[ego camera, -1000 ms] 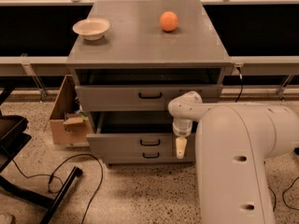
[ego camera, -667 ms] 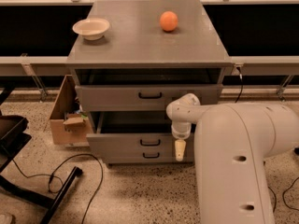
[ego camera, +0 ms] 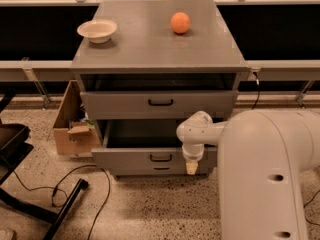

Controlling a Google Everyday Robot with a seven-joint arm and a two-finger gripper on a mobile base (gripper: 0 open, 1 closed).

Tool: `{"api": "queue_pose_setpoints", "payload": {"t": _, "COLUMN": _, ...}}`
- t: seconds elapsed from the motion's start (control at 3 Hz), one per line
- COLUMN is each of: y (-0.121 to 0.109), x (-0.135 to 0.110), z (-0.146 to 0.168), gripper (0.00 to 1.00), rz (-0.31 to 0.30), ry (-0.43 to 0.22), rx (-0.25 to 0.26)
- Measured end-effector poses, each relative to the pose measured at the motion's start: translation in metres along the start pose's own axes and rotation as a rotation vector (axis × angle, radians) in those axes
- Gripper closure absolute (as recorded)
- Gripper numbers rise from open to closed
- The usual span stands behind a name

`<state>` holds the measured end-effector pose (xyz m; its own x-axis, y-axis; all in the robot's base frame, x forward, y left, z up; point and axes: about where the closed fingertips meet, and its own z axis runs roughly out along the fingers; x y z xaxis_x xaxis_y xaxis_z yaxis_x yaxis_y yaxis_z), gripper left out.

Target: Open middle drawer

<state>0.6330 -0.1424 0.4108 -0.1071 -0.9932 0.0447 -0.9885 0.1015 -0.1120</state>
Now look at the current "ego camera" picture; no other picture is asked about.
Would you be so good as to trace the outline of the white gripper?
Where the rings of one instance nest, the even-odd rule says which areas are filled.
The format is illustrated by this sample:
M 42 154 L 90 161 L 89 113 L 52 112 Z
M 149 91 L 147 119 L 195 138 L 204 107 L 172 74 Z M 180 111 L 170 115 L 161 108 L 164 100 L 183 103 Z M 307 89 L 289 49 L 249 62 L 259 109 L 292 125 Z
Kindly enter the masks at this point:
M 187 160 L 186 172 L 188 175 L 195 175 L 198 168 L 198 161 L 200 161 L 204 154 L 203 144 L 183 144 L 183 157 Z

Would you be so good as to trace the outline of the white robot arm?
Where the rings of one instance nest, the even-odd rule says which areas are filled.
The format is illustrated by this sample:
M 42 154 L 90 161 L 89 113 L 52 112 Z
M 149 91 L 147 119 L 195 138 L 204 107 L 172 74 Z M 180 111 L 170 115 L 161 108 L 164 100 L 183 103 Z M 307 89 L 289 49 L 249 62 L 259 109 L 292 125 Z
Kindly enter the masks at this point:
M 320 115 L 250 110 L 214 123 L 199 111 L 176 130 L 189 170 L 217 147 L 223 240 L 308 240 L 300 173 L 320 164 Z

